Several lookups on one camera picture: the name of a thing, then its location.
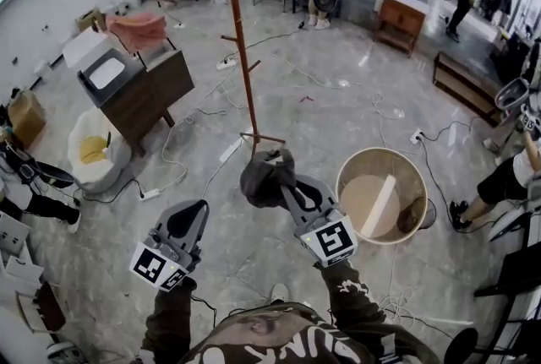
round basket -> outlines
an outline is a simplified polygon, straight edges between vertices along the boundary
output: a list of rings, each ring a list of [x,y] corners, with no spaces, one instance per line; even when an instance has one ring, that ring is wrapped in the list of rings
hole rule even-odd
[[[347,159],[338,173],[336,196],[358,236],[379,245],[397,244],[413,236],[423,224],[428,206],[417,167],[404,155],[385,148],[364,149]],[[367,230],[367,221],[376,226],[364,236],[361,231]]]

yellow cushion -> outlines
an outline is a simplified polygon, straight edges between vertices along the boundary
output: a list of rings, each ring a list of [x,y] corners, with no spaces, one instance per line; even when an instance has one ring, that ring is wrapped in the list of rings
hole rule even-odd
[[[89,165],[97,161],[105,160],[106,155],[103,149],[107,147],[107,141],[100,136],[90,136],[79,145],[79,159],[82,163]]]

pink cloth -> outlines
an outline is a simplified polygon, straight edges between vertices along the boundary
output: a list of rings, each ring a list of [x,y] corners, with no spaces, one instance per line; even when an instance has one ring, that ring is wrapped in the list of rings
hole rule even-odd
[[[129,53],[160,45],[166,38],[166,18],[152,13],[134,17],[107,17],[107,28],[115,34]]]

coat rack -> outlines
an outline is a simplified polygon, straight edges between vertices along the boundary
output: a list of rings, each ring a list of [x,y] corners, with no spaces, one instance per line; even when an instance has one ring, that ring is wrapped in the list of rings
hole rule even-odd
[[[255,118],[255,109],[254,109],[254,96],[252,95],[252,84],[250,82],[250,72],[256,68],[261,61],[256,61],[251,67],[248,66],[248,58],[246,56],[246,44],[244,43],[244,31],[243,31],[243,22],[240,14],[240,7],[238,5],[238,0],[231,0],[231,8],[233,11],[233,18],[235,22],[235,33],[236,37],[231,37],[228,35],[222,35],[221,38],[224,40],[229,40],[237,43],[238,47],[238,56],[240,58],[241,68],[243,70],[243,79],[244,79],[244,88],[246,89],[246,98],[248,100],[248,109],[250,114],[250,121],[252,122],[252,131],[253,133],[240,133],[241,136],[248,136],[254,139],[254,146],[252,147],[252,156],[255,154],[257,144],[264,140],[271,140],[273,142],[279,142],[281,144],[286,143],[285,140],[272,138],[269,136],[264,136],[260,134],[260,131],[257,127],[257,120]]]

black shorts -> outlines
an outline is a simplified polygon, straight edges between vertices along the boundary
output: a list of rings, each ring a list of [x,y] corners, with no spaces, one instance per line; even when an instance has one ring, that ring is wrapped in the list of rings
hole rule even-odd
[[[525,200],[527,189],[515,177],[513,158],[505,160],[487,179],[477,185],[479,197],[487,205],[496,205],[503,200]]]

